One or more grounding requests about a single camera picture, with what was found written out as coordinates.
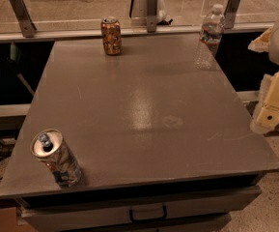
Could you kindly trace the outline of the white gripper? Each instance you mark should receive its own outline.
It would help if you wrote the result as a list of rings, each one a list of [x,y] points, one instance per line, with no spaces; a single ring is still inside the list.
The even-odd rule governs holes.
[[[254,52],[268,52],[271,28],[266,29],[253,40],[248,49]],[[275,75],[265,74],[262,79],[259,102],[257,103],[250,129],[254,133],[266,134],[279,125],[279,71]]]

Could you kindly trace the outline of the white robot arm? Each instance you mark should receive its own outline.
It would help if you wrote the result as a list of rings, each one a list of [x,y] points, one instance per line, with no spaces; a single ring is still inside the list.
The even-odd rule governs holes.
[[[253,40],[248,49],[255,52],[267,52],[272,63],[279,66],[279,18],[271,28]],[[257,103],[250,129],[254,133],[266,134],[279,125],[279,71],[274,75],[265,74],[260,86]]]

